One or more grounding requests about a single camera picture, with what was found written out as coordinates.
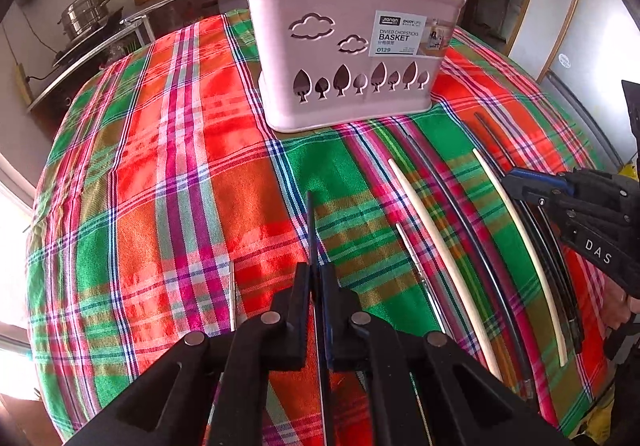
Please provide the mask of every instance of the power cord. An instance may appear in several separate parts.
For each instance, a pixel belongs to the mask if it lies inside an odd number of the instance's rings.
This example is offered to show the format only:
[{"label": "power cord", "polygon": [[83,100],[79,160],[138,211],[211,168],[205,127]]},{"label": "power cord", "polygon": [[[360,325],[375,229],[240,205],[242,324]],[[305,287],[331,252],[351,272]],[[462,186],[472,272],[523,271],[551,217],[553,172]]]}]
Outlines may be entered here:
[{"label": "power cord", "polygon": [[[0,22],[0,26],[2,26],[2,32],[4,33],[4,38],[6,39],[6,44],[9,47],[9,51],[11,52],[11,56],[14,58],[14,62],[15,62],[15,66],[17,67],[19,65],[18,63],[18,58],[15,57],[15,52],[14,52],[14,48],[11,47],[11,42],[9,42],[9,37],[7,36],[6,33],[6,29],[4,28],[4,22]],[[38,80],[38,81],[44,81],[46,80],[49,76],[51,76],[57,69],[54,68],[49,74],[47,74],[46,76],[44,76],[43,78],[39,78],[37,76],[26,76],[25,80],[27,81],[27,83],[29,83],[31,80]]]},{"label": "power cord", "polygon": [[6,29],[4,28],[4,21],[0,22],[2,26],[2,32],[4,32],[4,38],[6,39],[6,44],[9,46],[9,51],[11,51],[11,56],[14,57],[15,66],[18,66],[18,58],[15,57],[14,49],[11,47],[11,42],[9,42],[9,37],[7,36]]},{"label": "power cord", "polygon": [[43,78],[38,78],[36,76],[27,76],[27,83],[29,83],[31,80],[38,80],[38,81],[44,81],[46,80],[49,76],[51,76],[55,71],[57,71],[58,69],[55,68],[53,69],[49,74],[47,74],[46,76],[44,76]]},{"label": "power cord", "polygon": [[55,49],[52,49],[49,45],[47,45],[46,43],[44,43],[41,39],[40,36],[38,36],[36,34],[36,32],[33,30],[33,27],[31,26],[31,22],[29,21],[29,19],[27,18],[26,13],[22,10],[21,7],[18,6],[18,9],[20,9],[20,12],[22,13],[22,15],[24,16],[24,19],[27,21],[27,25],[29,26],[29,29],[31,29],[31,32],[33,32],[33,35],[38,39],[38,41],[44,45],[44,47],[46,47],[47,49],[49,49],[51,52],[53,52],[53,54],[58,54],[58,51],[56,51]]}]

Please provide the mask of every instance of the blue handle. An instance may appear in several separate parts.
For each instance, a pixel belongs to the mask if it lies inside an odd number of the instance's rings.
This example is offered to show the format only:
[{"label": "blue handle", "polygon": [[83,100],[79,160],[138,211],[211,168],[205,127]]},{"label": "blue handle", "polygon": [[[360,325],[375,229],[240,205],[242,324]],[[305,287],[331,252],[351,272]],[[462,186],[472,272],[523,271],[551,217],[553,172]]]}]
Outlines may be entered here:
[{"label": "blue handle", "polygon": [[523,168],[514,168],[513,170],[511,170],[510,175],[527,181],[543,182],[545,183],[546,188],[558,189],[561,192],[566,193],[567,195],[573,196],[575,192],[574,186],[572,184],[567,182],[562,177],[558,177],[557,175],[549,175],[547,173],[525,170]]}]

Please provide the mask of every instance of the sticker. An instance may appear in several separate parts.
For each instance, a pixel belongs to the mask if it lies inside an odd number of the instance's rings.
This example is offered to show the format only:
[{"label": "sticker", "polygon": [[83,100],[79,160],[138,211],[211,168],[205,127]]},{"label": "sticker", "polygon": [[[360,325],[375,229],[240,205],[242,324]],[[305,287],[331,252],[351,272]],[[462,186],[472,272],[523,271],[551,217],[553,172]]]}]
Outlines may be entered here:
[{"label": "sticker", "polygon": [[442,26],[432,26],[429,28],[429,35],[427,36],[427,49],[440,50],[442,48],[447,31],[450,28]]},{"label": "sticker", "polygon": [[562,67],[564,67],[566,69],[570,69],[571,68],[571,62],[569,61],[569,57],[566,54],[560,53],[558,55],[558,61],[560,62]]},{"label": "sticker", "polygon": [[426,23],[426,16],[376,11],[369,56],[415,56]]}]

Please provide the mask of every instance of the white stick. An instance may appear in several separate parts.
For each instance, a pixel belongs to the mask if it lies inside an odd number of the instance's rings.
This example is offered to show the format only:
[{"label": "white stick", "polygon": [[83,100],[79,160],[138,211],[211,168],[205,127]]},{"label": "white stick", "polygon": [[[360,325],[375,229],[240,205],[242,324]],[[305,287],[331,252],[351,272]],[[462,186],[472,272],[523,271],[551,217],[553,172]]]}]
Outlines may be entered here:
[{"label": "white stick", "polygon": [[494,185],[494,188],[498,191],[498,195],[500,195],[502,202],[507,207],[507,211],[509,212],[511,219],[513,219],[513,222],[516,224],[516,228],[520,233],[520,238],[522,238],[524,246],[525,248],[527,248],[527,253],[529,253],[529,257],[533,262],[533,267],[536,270],[538,280],[540,280],[540,285],[542,285],[542,292],[545,295],[546,305],[549,308],[549,314],[551,314],[551,323],[554,326],[556,342],[558,343],[558,357],[560,359],[560,366],[565,366],[568,361],[568,357],[566,352],[566,343],[564,342],[564,335],[562,334],[562,327],[560,326],[560,317],[558,316],[558,309],[556,308],[553,295],[551,294],[551,288],[549,287],[549,282],[546,280],[545,271],[542,268],[542,264],[540,264],[538,254],[536,253],[536,250],[531,243],[531,239],[529,238],[528,233],[524,229],[522,220],[520,220],[516,208],[513,206],[513,202],[511,202],[511,199],[502,187],[502,184],[500,184],[498,178],[495,176],[495,173],[491,170],[491,168],[489,168],[489,165],[485,161],[484,157],[482,157],[480,152],[478,152],[478,150],[476,150],[475,148],[474,155],[482,165],[484,173],[487,174],[492,184]]},{"label": "white stick", "polygon": [[414,188],[411,186],[410,182],[398,168],[398,165],[393,159],[389,159],[389,166],[391,166],[391,169],[396,175],[398,182],[401,184],[404,193],[409,198],[411,205],[418,213],[420,220],[422,221],[424,227],[427,229],[429,236],[436,246],[438,254],[444,262],[444,266],[447,269],[451,280],[453,281],[453,285],[456,287],[458,295],[460,296],[462,305],[465,308],[467,315],[469,316],[471,327],[476,333],[476,337],[478,338],[478,343],[480,344],[480,349],[482,350],[482,354],[484,355],[484,359],[486,361],[487,367],[489,368],[489,372],[491,372],[496,378],[500,379],[501,381],[502,375],[500,373],[500,367],[498,367],[498,361],[495,358],[494,350],[492,349],[491,342],[489,341],[489,336],[486,334],[486,330],[484,328],[484,324],[482,323],[482,318],[480,317],[478,308],[476,307],[476,304],[471,297],[469,288],[466,286],[465,279],[462,278],[462,274],[458,269],[458,265],[456,264],[455,259],[453,258],[447,245],[444,243],[442,235],[436,227],[435,222],[431,220],[427,208],[424,207],[424,204],[422,204],[420,197],[418,197],[418,194],[415,192]]}]

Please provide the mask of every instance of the metal rod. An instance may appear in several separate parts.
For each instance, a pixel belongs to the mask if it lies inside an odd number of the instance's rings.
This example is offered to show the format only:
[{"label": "metal rod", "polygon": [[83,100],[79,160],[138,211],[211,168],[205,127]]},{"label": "metal rod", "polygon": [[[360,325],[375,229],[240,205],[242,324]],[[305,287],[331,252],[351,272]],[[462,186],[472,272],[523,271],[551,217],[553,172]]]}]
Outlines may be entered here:
[{"label": "metal rod", "polygon": [[316,240],[316,216],[311,191],[306,192],[306,230],[308,231],[309,267],[314,295],[314,331],[316,334],[316,358],[318,359],[318,383],[320,386],[320,413],[324,446],[334,446],[334,420],[331,415],[331,383],[324,348],[324,308],[322,307],[322,282]]},{"label": "metal rod", "polygon": [[[491,137],[492,141],[505,156],[507,162],[511,165],[512,168],[516,168],[515,161],[507,151],[506,147],[502,144],[500,139],[498,139],[497,134],[491,129],[487,119],[480,112],[476,112],[475,116],[480,124],[482,124],[482,127],[487,132],[489,137]],[[538,226],[540,237],[542,239],[542,242],[547,246],[548,257],[552,261],[552,264],[549,264],[550,266],[552,266],[550,270],[556,274],[556,280],[558,282],[558,295],[561,298],[562,304],[564,305],[564,310],[568,317],[569,329],[572,334],[574,348],[579,354],[580,352],[582,352],[582,342],[584,341],[584,327],[582,325],[582,317],[580,316],[580,311],[578,310],[578,297],[575,293],[574,283],[572,282],[571,275],[569,274],[569,269],[564,260],[564,254],[562,254],[562,250],[560,248],[558,239],[556,238],[556,234],[551,228],[551,223],[549,221],[548,215],[546,214],[546,211],[542,207],[538,206],[538,213],[540,214],[542,220],[542,225]]]},{"label": "metal rod", "polygon": [[440,305],[440,301],[436,296],[433,285],[431,285],[431,281],[429,280],[429,277],[427,276],[427,273],[424,270],[424,267],[422,266],[422,264],[420,263],[420,260],[418,259],[418,254],[415,252],[415,248],[412,245],[411,241],[409,240],[409,236],[406,234],[406,232],[404,231],[404,228],[400,224],[396,224],[396,229],[398,230],[398,233],[400,233],[400,238],[402,238],[402,241],[404,242],[404,246],[407,252],[409,253],[409,256],[411,257],[412,262],[414,263],[415,269],[417,271],[417,276],[418,276],[417,278],[418,284],[422,289],[422,293],[424,294],[424,297],[427,299],[427,302],[429,303],[429,305],[431,306],[431,309],[433,310],[433,315],[436,318],[436,322],[438,323],[440,330],[450,338],[453,338],[453,332],[451,331],[451,326],[449,325],[449,322],[447,321],[447,317],[444,314],[442,305]]},{"label": "metal rod", "polygon": [[232,332],[238,328],[236,323],[236,268],[232,260],[229,261],[229,325]]},{"label": "metal rod", "polygon": [[522,373],[523,377],[522,381],[525,387],[526,399],[530,402],[530,404],[532,404],[532,406],[535,405],[537,410],[539,408],[539,404],[538,394],[536,393],[536,381],[533,375],[533,367],[529,361],[529,357],[526,352],[526,346],[524,344],[524,339],[522,338],[520,328],[518,327],[518,323],[516,322],[513,308],[511,307],[507,295],[505,295],[504,291],[502,290],[502,286],[500,285],[500,280],[498,279],[494,266],[487,256],[486,251],[484,250],[484,247],[482,246],[482,243],[480,242],[480,239],[476,234],[476,231],[471,225],[471,222],[469,222],[469,219],[463,213],[458,200],[456,199],[455,195],[451,193],[446,183],[436,170],[436,167],[433,165],[429,157],[418,145],[415,139],[411,137],[406,131],[404,131],[404,134],[409,145],[412,147],[414,152],[417,153],[418,156],[420,156],[420,159],[425,168],[429,171],[433,179],[436,181],[438,188],[440,188],[440,190],[442,190],[442,192],[444,193],[447,202],[452,207],[454,213],[456,214],[456,217],[460,220],[460,223],[462,223],[462,227],[469,237],[473,251],[476,254],[476,258],[479,259],[479,264],[481,264],[481,267],[485,273],[484,275],[479,274],[478,278],[482,282],[482,286],[484,286],[486,291],[491,292],[494,298],[497,299],[498,307],[500,308],[500,311],[502,312],[502,315],[504,317],[504,326],[515,348],[516,360],[519,364],[520,372]]}]

